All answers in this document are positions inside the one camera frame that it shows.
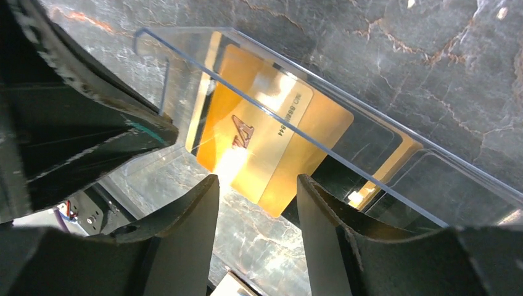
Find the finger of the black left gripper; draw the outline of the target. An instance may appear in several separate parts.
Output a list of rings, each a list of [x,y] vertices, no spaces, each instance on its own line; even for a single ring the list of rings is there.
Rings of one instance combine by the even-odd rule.
[[[45,210],[178,129],[39,1],[1,2],[1,221]]]

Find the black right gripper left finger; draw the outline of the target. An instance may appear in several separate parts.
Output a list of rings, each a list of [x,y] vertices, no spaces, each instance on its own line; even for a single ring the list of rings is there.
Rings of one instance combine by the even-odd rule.
[[[205,295],[220,185],[185,195],[110,234],[1,231],[2,295]]]

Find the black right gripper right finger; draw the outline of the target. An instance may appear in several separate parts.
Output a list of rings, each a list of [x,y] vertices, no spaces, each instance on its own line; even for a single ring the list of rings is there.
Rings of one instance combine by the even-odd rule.
[[[297,207],[313,295],[521,295],[522,227],[396,228],[308,175]]]

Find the clear acrylic card box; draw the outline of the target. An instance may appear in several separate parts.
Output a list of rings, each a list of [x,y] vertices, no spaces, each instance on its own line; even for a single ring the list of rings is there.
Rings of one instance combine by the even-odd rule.
[[[165,63],[160,112],[177,142],[125,168],[159,195],[214,173],[273,217],[297,213],[297,176],[413,232],[521,224],[522,194],[230,28],[142,28],[134,51]]]

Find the gold VIP credit card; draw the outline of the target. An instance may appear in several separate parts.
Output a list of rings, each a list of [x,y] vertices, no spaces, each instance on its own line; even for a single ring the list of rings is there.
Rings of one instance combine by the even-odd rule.
[[[294,132],[272,115],[297,125],[313,90],[239,46],[225,47],[210,99],[197,161],[253,203],[257,203]]]

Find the beige leather card holder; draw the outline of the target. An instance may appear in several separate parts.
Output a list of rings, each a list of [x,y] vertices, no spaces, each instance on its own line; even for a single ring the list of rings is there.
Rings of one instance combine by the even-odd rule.
[[[211,296],[257,296],[257,293],[232,272],[227,272]]]

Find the black and yellow credit cards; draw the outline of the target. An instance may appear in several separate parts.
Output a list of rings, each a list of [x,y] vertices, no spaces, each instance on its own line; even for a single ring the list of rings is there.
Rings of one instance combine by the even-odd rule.
[[[311,176],[342,202],[383,223],[411,232],[451,225],[522,223],[522,199],[473,178],[441,153],[369,112],[340,105],[314,88],[304,75],[262,57],[220,31],[208,35],[208,52],[195,106],[195,125],[187,148],[197,158],[210,99],[225,47],[239,46],[295,75],[313,90],[302,119],[292,125],[271,110],[266,113],[294,132],[261,199],[254,203],[271,216],[298,223],[295,182]]]

